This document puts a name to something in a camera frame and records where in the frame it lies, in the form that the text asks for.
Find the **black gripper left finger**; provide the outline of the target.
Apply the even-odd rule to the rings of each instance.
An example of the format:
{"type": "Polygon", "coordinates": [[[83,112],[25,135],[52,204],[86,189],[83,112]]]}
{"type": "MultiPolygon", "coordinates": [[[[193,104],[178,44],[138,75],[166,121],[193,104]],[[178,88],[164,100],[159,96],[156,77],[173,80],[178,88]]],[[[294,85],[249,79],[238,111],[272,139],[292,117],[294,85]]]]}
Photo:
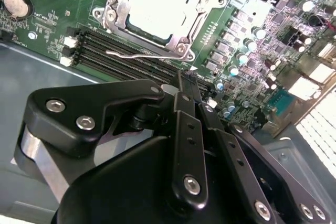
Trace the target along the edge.
{"type": "Polygon", "coordinates": [[[172,153],[165,189],[173,205],[202,209],[208,190],[195,77],[179,72],[170,84],[149,79],[39,89],[25,106],[16,154],[19,167],[44,181],[61,201],[70,185],[94,168],[96,147],[108,137],[144,129],[172,153]]]}

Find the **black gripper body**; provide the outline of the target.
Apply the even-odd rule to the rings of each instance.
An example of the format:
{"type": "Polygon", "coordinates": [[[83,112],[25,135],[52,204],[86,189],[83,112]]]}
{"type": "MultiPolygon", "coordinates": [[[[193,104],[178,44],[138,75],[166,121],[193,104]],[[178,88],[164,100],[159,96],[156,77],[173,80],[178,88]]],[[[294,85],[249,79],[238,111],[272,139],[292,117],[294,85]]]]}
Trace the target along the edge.
{"type": "Polygon", "coordinates": [[[169,141],[146,140],[81,175],[63,196],[53,223],[250,223],[218,159],[205,154],[208,202],[182,213],[167,202],[169,141]]]}

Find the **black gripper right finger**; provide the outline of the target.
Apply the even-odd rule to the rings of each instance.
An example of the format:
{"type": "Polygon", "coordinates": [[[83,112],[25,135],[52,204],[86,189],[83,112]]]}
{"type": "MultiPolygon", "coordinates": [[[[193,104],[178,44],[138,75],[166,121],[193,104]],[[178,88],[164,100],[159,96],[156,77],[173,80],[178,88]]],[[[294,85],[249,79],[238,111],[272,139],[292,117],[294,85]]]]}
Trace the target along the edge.
{"type": "Polygon", "coordinates": [[[331,223],[323,206],[242,126],[223,126],[202,101],[198,78],[188,73],[205,142],[213,149],[217,170],[234,195],[240,223],[331,223]]]}

